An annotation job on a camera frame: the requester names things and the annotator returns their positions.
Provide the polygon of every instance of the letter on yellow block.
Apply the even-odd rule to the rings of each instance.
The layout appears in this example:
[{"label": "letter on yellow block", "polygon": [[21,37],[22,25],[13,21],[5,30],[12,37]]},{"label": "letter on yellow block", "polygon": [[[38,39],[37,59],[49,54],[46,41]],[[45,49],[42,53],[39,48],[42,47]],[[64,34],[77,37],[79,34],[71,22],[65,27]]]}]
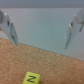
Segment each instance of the letter on yellow block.
[{"label": "letter on yellow block", "polygon": [[39,84],[40,75],[27,72],[23,84]]}]

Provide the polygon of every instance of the cork surface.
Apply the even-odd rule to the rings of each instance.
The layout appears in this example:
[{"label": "cork surface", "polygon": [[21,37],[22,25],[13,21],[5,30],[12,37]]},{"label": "cork surface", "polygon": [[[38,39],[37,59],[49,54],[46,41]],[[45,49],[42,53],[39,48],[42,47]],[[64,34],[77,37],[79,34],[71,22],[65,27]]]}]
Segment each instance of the cork surface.
[{"label": "cork surface", "polygon": [[0,38],[0,84],[22,84],[26,72],[39,84],[84,84],[84,62]]}]

